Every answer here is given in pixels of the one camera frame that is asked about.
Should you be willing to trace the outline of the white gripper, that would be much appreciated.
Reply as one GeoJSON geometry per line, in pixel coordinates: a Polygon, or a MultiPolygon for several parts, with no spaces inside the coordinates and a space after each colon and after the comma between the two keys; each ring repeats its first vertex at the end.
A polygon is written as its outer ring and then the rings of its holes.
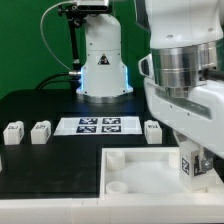
{"type": "Polygon", "coordinates": [[[144,89],[151,115],[175,130],[179,147],[186,137],[205,147],[199,155],[202,171],[213,168],[213,153],[224,159],[224,82],[208,80],[187,99],[166,96],[150,78],[144,79],[144,89]]]}

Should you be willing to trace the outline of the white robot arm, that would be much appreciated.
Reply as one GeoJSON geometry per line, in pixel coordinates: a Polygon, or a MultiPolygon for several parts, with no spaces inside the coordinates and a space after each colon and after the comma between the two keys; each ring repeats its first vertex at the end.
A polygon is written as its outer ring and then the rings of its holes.
{"type": "MultiPolygon", "coordinates": [[[[224,32],[222,0],[135,0],[137,21],[151,33],[144,88],[148,108],[179,140],[196,145],[200,172],[210,151],[224,157],[224,32]]],[[[89,56],[80,93],[93,100],[122,94],[118,39],[109,27],[108,0],[78,0],[87,14],[89,56]]]]}

